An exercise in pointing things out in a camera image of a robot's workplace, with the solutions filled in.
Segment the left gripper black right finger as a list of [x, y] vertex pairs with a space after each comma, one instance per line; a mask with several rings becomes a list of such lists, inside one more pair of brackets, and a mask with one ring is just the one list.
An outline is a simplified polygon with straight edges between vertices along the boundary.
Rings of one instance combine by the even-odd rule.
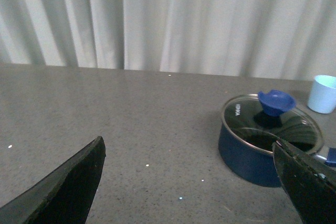
[[335, 223], [335, 170], [284, 140], [272, 145], [280, 183], [303, 223]]

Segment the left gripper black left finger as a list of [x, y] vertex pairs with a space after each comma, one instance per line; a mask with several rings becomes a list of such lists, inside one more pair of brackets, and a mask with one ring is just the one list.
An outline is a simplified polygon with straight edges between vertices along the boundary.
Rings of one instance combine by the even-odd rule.
[[98, 189], [106, 147], [98, 136], [1, 207], [1, 223], [85, 223]]

